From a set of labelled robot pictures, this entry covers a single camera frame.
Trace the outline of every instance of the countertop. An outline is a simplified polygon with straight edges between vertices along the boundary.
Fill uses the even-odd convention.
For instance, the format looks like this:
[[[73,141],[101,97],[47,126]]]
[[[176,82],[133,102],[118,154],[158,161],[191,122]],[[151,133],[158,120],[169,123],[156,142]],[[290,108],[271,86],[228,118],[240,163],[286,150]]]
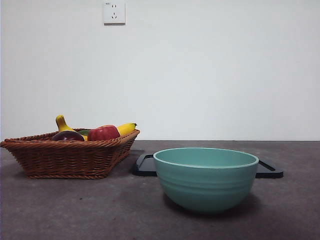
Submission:
[[[240,150],[284,169],[256,178],[250,194],[217,215],[173,203],[157,177],[136,176],[143,153],[175,147]],[[28,179],[1,149],[2,240],[320,239],[320,141],[136,140],[104,179]]]

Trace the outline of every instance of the wall socket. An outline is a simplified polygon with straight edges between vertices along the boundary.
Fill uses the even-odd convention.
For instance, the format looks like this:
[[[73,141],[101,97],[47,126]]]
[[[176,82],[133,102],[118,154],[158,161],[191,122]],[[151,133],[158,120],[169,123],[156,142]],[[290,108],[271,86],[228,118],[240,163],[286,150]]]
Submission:
[[[110,0],[103,2],[104,25],[126,24],[126,3],[121,0]]]

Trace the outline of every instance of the fruit basket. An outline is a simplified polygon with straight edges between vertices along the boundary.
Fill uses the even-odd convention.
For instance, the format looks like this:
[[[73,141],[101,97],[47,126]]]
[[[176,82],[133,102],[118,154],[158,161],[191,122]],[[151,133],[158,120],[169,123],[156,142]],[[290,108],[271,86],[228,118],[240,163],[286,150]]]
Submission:
[[[52,141],[57,133],[5,139],[0,146],[15,157],[31,179],[103,179],[129,155],[140,131],[110,140]]]

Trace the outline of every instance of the ceramic bowl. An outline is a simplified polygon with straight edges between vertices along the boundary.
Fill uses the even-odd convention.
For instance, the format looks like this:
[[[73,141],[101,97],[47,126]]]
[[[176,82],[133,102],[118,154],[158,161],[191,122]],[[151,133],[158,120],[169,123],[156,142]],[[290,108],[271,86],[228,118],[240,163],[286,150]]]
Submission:
[[[249,153],[206,147],[171,148],[153,155],[165,194],[183,208],[220,213],[250,192],[259,159]]]

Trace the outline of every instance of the banana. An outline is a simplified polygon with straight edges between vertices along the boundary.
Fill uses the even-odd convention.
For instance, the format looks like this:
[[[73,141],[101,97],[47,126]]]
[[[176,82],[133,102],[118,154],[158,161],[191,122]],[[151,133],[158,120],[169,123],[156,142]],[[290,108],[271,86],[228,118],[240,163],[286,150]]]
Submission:
[[[69,127],[67,124],[66,124],[66,121],[65,121],[65,117],[63,115],[58,115],[56,116],[55,118],[55,122],[56,122],[56,125],[58,126],[58,131],[59,132],[62,132],[62,131],[73,131],[73,132],[77,132],[75,130],[73,130],[71,127]],[[85,136],[85,135],[82,135],[81,136],[83,137],[83,139],[85,141],[88,140],[88,137]]]
[[[116,129],[118,130],[120,136],[123,136],[133,132],[136,129],[136,126],[137,124],[130,122],[117,126]]]

